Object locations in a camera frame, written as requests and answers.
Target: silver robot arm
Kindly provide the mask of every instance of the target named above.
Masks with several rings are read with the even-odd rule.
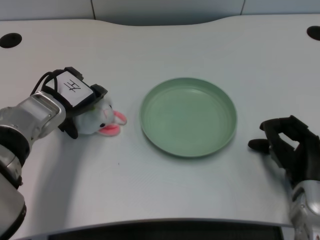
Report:
[[[25,200],[17,189],[33,143],[65,119],[63,105],[42,91],[0,110],[0,240],[9,239],[25,218]]]

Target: black hole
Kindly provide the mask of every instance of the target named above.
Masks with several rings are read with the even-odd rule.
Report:
[[[17,46],[22,41],[22,36],[18,33],[9,33],[0,38],[0,47],[9,49]]]
[[[306,30],[310,38],[320,41],[320,26],[311,26]]]

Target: pink bunny ear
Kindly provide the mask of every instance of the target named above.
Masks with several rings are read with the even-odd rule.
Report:
[[[114,122],[116,124],[120,124],[120,125],[126,125],[127,124],[127,118],[125,115],[123,115],[122,113],[118,112],[118,111],[113,111],[114,113]]]
[[[118,124],[111,123],[106,127],[101,128],[98,133],[104,136],[116,136],[120,133],[120,126]]]

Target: white label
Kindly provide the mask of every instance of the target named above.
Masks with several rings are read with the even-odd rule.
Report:
[[[58,93],[61,94],[73,107],[93,93],[88,86],[68,71],[58,75],[56,79]],[[46,85],[52,89],[55,88],[53,79]]]

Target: black cable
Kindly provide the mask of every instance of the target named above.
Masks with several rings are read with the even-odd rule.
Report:
[[[51,76],[51,77],[53,78],[53,81],[54,81],[54,90],[55,90],[55,91],[58,91],[58,80],[57,80],[57,77],[56,77],[56,75],[54,75],[51,71],[48,71],[48,72],[45,73],[45,74],[39,79],[39,81],[36,83],[34,89],[32,90],[32,92],[31,92],[31,94],[30,94],[30,96],[37,91],[37,89],[38,89],[38,87],[40,86],[41,82],[45,79],[45,77],[48,77],[48,76]],[[46,85],[46,84],[47,84],[49,81],[51,81],[51,80],[52,80],[52,79],[47,78],[47,79],[44,81],[43,84]]]

